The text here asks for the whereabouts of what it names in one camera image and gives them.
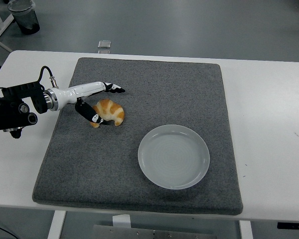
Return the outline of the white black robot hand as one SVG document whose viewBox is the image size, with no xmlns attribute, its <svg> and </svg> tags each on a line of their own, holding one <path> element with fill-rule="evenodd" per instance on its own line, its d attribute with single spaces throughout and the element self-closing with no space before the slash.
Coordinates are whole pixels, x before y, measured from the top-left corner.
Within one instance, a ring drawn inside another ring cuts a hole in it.
<svg viewBox="0 0 299 239">
<path fill-rule="evenodd" d="M 66 90 L 51 88 L 46 90 L 52 101 L 52 111 L 59 111 L 66 104 L 74 104 L 75 110 L 89 122 L 103 124 L 104 120 L 84 99 L 99 92 L 123 93 L 125 89 L 113 83 L 92 82 L 70 87 Z"/>
</svg>

